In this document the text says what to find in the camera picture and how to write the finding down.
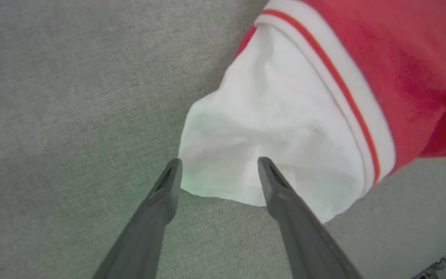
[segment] red fabric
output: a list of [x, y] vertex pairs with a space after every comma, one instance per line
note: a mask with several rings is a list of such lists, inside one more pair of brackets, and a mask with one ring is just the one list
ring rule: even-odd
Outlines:
[[311, 33], [302, 26], [301, 23], [299, 23], [296, 19], [292, 18], [288, 14], [285, 14], [284, 12], [274, 10], [274, 9], [265, 9], [262, 11], [261, 14], [269, 14], [272, 16], [279, 17], [283, 19], [284, 21], [288, 22], [290, 25], [295, 27], [301, 35], [306, 39], [306, 41], [311, 45], [311, 47], [314, 49], [314, 51], [317, 53], [317, 55], [321, 58], [322, 62], [330, 72], [331, 76], [336, 81], [336, 84], [340, 87], [342, 90], [343, 95], [345, 96], [345, 99], [347, 100], [350, 108], [352, 109], [352, 112], [354, 113], [354, 116], [359, 122], [359, 125], [361, 126], [362, 133], [364, 134], [364, 138], [366, 138], [366, 142], [368, 143], [368, 148], [371, 153], [371, 158], [373, 159], [373, 168], [374, 168], [374, 182], [376, 183], [379, 179], [379, 160], [377, 157], [377, 152], [375, 148], [375, 144], [373, 142], [373, 138], [371, 137], [371, 134], [369, 132], [368, 126], [366, 125], [366, 122], [364, 121], [364, 118], [361, 114], [361, 111], [359, 111], [359, 108], [354, 102], [354, 98], [352, 97], [352, 94], [350, 93], [349, 88], [343, 81], [342, 77], [336, 70], [335, 66], [329, 59], [328, 55], [324, 52], [321, 45], [314, 39], [314, 37], [311, 35]]
[[245, 49], [249, 41], [251, 40], [252, 36], [254, 35], [254, 32], [256, 31], [255, 26], [251, 26], [244, 34], [244, 37], [242, 38], [242, 41], [240, 41], [240, 45], [237, 49], [237, 54], [235, 54], [235, 58]]
[[446, 0], [305, 0], [361, 69], [389, 124], [393, 171], [446, 156]]

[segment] white cloth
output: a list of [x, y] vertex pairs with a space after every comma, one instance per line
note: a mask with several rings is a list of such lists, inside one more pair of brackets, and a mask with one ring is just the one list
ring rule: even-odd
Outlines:
[[365, 192], [349, 125], [320, 76], [279, 30], [260, 25], [220, 88], [191, 107], [182, 189], [266, 205], [257, 159], [269, 157], [322, 222]]

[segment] red and white garment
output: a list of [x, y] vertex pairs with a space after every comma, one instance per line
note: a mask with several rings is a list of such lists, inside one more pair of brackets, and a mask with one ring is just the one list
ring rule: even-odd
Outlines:
[[263, 206], [261, 156], [322, 222], [446, 156], [446, 0], [271, 0], [187, 115], [182, 188]]

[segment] gray fabric surface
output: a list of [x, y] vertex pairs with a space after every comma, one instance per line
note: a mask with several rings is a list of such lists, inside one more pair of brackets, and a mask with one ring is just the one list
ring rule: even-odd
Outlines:
[[[0, 279], [92, 276], [266, 0], [0, 0]], [[327, 224], [366, 278], [446, 254], [446, 158]], [[180, 195], [159, 278], [290, 278], [264, 208]]]

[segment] white trim with red stripe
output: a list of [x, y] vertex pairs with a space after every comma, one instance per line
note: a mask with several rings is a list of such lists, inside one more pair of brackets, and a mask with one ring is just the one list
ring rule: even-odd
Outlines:
[[312, 7], [297, 0], [271, 0], [255, 25], [270, 24], [287, 34], [317, 70], [356, 138], [364, 162], [363, 194], [395, 165], [395, 145], [366, 79], [342, 43]]

